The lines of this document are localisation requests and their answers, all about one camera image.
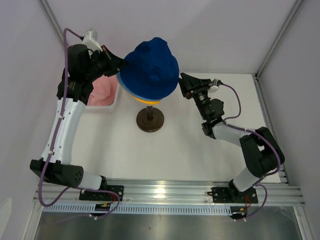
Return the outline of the light blue bucket hat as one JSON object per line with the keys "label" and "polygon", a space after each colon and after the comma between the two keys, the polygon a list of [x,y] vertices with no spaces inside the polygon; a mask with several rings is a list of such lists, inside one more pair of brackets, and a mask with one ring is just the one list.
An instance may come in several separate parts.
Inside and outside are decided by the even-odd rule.
{"label": "light blue bucket hat", "polygon": [[118,80],[119,84],[121,85],[121,87],[122,87],[125,91],[127,91],[127,92],[128,92],[129,94],[131,94],[132,96],[134,96],[134,97],[136,97],[136,98],[139,98],[139,96],[138,96],[137,94],[133,93],[133,92],[132,92],[131,90],[129,90],[129,88],[125,85],[125,83],[123,82],[123,80],[122,80],[122,78],[121,78],[121,73],[120,73],[120,72],[117,73],[116,76],[117,76],[117,80]]}

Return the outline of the pink hat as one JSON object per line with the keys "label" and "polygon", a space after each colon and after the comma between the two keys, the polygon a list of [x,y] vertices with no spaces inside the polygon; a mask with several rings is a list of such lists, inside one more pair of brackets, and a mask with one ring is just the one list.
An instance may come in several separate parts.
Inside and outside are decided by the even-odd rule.
{"label": "pink hat", "polygon": [[93,91],[88,100],[88,106],[110,106],[114,102],[117,88],[117,78],[115,76],[101,76],[93,83]]}

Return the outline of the dark blue bucket hat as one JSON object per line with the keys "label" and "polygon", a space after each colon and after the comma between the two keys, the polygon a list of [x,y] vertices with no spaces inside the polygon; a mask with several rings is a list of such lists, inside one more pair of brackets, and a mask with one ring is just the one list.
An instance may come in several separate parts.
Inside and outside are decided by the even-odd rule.
{"label": "dark blue bucket hat", "polygon": [[127,65],[120,71],[120,76],[139,98],[158,101],[176,89],[179,64],[164,39],[154,37],[141,42],[124,60]]}

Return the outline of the yellow bucket hat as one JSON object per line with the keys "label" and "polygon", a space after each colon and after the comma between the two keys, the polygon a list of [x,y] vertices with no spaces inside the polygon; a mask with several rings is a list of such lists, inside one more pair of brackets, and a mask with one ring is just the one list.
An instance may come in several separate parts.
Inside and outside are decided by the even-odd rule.
{"label": "yellow bucket hat", "polygon": [[146,105],[157,105],[159,104],[161,101],[160,100],[145,100],[145,99],[141,99],[138,97],[133,97],[135,100],[137,100],[140,103],[146,104]]}

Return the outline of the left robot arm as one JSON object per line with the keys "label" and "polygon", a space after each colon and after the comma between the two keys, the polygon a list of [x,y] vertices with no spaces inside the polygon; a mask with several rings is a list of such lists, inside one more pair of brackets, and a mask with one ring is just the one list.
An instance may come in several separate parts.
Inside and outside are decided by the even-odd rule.
{"label": "left robot arm", "polygon": [[103,177],[72,165],[72,147],[80,118],[93,91],[93,82],[102,76],[116,75],[126,61],[109,51],[75,44],[67,49],[67,68],[57,88],[57,108],[48,143],[39,160],[30,162],[30,170],[43,182],[70,188],[90,189],[96,200],[107,197]]}

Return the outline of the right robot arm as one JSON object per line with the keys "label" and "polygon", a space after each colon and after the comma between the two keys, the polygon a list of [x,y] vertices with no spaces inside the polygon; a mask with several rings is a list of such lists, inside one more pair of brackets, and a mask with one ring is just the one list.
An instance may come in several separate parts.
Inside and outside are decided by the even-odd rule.
{"label": "right robot arm", "polygon": [[249,197],[254,187],[265,177],[279,172],[285,162],[285,156],[276,139],[267,127],[249,129],[228,123],[224,118],[224,103],[219,99],[212,99],[208,93],[211,89],[217,90],[227,84],[221,80],[201,79],[186,73],[181,73],[179,87],[184,98],[194,100],[200,116],[204,134],[215,140],[222,140],[241,148],[245,168],[232,179],[219,196],[213,188],[209,195],[217,203],[222,200],[226,203],[237,203]]}

